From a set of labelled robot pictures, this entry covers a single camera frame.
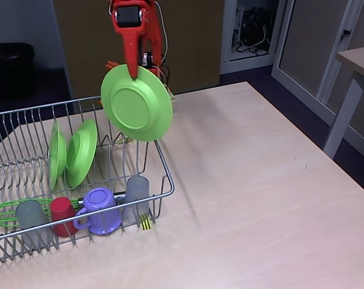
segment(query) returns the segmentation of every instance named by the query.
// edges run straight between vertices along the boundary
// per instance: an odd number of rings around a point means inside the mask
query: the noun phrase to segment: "purple mug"
[[[77,212],[76,216],[116,206],[114,194],[108,188],[95,188],[89,191],[84,196],[83,204],[84,207]],[[80,224],[79,219],[74,220],[73,225],[78,230],[88,227],[90,232],[104,235],[115,231],[121,222],[119,210],[116,209],[89,216],[86,224]]]

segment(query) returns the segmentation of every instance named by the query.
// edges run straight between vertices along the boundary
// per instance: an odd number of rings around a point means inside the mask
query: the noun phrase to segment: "door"
[[[348,49],[364,47],[364,4],[358,18],[354,32],[351,35]],[[347,66],[342,65],[335,84],[333,86],[327,106],[337,113],[344,101],[345,95],[349,89],[353,71]],[[358,107],[351,119],[351,126],[355,128],[362,136],[364,136],[364,94],[358,104]]]
[[[272,76],[310,106],[325,102],[363,0],[289,0]]]
[[[114,32],[108,1],[52,1],[72,98],[100,95],[105,63],[124,62],[122,40]],[[171,70],[172,91],[216,86],[224,0],[158,2],[168,36],[165,63]]]

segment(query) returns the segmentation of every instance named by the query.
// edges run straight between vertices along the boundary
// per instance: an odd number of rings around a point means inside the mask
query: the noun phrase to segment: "dish rack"
[[[61,132],[68,141],[77,127],[89,118],[96,122],[98,140],[95,159],[86,179],[79,187],[69,187],[64,171],[55,188],[50,188],[49,139],[54,120],[60,123]],[[162,167],[162,170],[153,170],[156,173],[147,170],[147,166],[155,165]],[[156,193],[146,199],[124,204],[122,201],[127,179],[134,175],[148,177],[151,193]],[[141,202],[150,202],[149,218],[156,223],[161,213],[162,198],[174,192],[174,183],[159,142],[133,141],[118,132],[106,118],[98,96],[0,113],[0,204],[21,199],[55,199],[58,196],[66,196],[69,199],[79,199],[81,205],[81,198],[96,187],[111,189],[116,196],[117,206],[57,222],[51,222],[50,219],[47,224],[29,229],[18,228],[15,220],[7,222],[6,226],[0,226],[0,262],[23,258],[25,254],[32,255],[34,251],[41,253],[43,250],[58,249],[64,243],[75,245],[82,238],[92,241],[102,237],[93,235],[88,229],[78,231],[76,235],[67,238],[51,236],[51,240],[45,243],[40,236],[39,232],[48,232],[49,227],[53,229],[54,225],[65,225],[68,221],[93,214],[118,210],[122,219],[119,230],[124,232],[125,228],[131,225],[137,225],[140,229],[139,221],[126,223],[123,219],[122,209],[128,205],[137,207]],[[48,206],[48,203],[42,204],[43,208]],[[11,212],[15,209],[14,206],[3,207],[0,208],[0,213],[3,213],[4,217],[9,212],[8,217],[14,218]],[[39,235],[43,247],[29,249],[25,246],[22,236],[31,231]]]

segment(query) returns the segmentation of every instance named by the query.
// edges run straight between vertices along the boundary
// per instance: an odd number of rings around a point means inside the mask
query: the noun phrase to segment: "green plate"
[[[87,119],[69,141],[66,160],[66,177],[71,187],[77,187],[87,176],[97,144],[97,126]]]
[[[66,163],[66,138],[59,130],[57,120],[54,121],[49,142],[49,185],[54,189],[56,181],[64,172]]]
[[[143,67],[138,68],[137,79],[130,77],[125,64],[110,70],[101,95],[111,123],[136,140],[157,140],[171,125],[170,95],[159,78]]]

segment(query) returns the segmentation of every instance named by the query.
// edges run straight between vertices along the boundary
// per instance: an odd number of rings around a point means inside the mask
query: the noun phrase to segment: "table leg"
[[[355,72],[341,109],[334,118],[323,148],[325,154],[334,158],[345,131],[364,93],[364,76]]]

